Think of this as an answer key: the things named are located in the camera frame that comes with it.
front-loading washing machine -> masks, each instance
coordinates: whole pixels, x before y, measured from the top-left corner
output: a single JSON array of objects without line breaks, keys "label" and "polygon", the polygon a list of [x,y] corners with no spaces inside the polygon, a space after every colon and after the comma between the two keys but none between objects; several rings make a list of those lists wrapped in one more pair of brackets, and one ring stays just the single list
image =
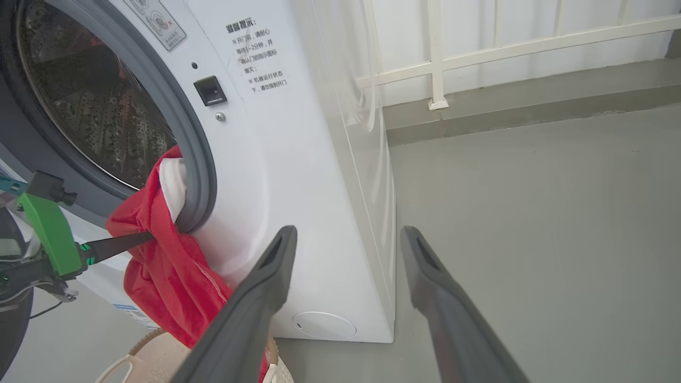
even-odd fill
[{"label": "front-loading washing machine", "polygon": [[[297,226],[274,336],[392,341],[395,195],[362,0],[2,0],[0,12],[2,171],[64,178],[77,241],[107,236],[178,144],[176,224],[231,287]],[[79,279],[153,326],[123,292],[128,260]]]}]

gray floor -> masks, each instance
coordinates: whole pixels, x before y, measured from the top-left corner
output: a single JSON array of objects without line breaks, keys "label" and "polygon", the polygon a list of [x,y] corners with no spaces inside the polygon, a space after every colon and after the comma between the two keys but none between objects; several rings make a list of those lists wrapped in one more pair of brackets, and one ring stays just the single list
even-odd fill
[{"label": "gray floor", "polygon": [[[681,108],[391,149],[417,226],[533,382],[681,376]],[[279,339],[297,383],[438,382],[397,264],[390,345]]]}]

red clothing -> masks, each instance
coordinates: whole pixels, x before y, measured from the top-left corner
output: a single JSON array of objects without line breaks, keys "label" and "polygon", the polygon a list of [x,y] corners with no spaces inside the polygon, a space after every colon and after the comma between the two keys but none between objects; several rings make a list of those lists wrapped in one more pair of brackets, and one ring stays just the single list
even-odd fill
[{"label": "red clothing", "polygon": [[[129,250],[133,259],[125,270],[123,287],[163,330],[193,348],[232,290],[208,267],[196,240],[178,232],[170,217],[159,166],[163,158],[175,157],[182,157],[178,146],[159,159],[144,188],[116,209],[106,229],[112,236],[143,231],[153,234],[155,240]],[[267,369],[263,358],[260,382]]]}]

washing machine door opening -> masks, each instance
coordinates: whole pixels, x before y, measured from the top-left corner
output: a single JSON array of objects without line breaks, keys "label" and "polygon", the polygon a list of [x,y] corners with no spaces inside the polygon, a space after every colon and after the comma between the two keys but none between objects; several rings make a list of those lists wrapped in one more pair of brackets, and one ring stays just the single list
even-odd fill
[{"label": "washing machine door opening", "polygon": [[82,156],[132,189],[177,142],[120,57],[41,0],[19,10],[17,46],[27,79],[57,129]]},{"label": "washing machine door opening", "polygon": [[72,213],[104,226],[179,144],[198,229],[215,203],[215,165],[196,113],[149,41],[106,0],[0,0],[0,159],[77,192]]}]

metal railing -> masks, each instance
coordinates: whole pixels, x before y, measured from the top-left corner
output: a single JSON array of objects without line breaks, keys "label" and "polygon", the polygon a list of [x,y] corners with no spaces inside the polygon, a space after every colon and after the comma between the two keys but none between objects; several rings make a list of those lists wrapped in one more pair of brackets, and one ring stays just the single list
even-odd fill
[{"label": "metal railing", "polygon": [[[447,108],[449,106],[445,99],[443,82],[443,72],[447,70],[509,59],[511,57],[531,55],[533,53],[545,52],[548,50],[681,29],[681,14],[629,22],[627,20],[629,15],[629,0],[621,0],[616,25],[563,34],[565,3],[569,0],[558,0],[553,36],[502,45],[501,36],[503,34],[503,24],[501,21],[504,0],[495,0],[493,47],[443,58],[441,45],[441,0],[425,1],[428,2],[430,61],[395,70],[383,71],[381,66],[381,53],[378,51],[378,43],[376,42],[373,48],[377,51],[376,57],[379,73],[374,79],[374,84],[383,85],[406,80],[408,78],[431,75],[432,99],[428,103],[428,108],[431,110]],[[373,13],[372,0],[365,0],[365,6],[367,8],[369,27],[375,32],[376,22]],[[361,87],[370,86],[369,78],[361,78],[358,81]]]}]

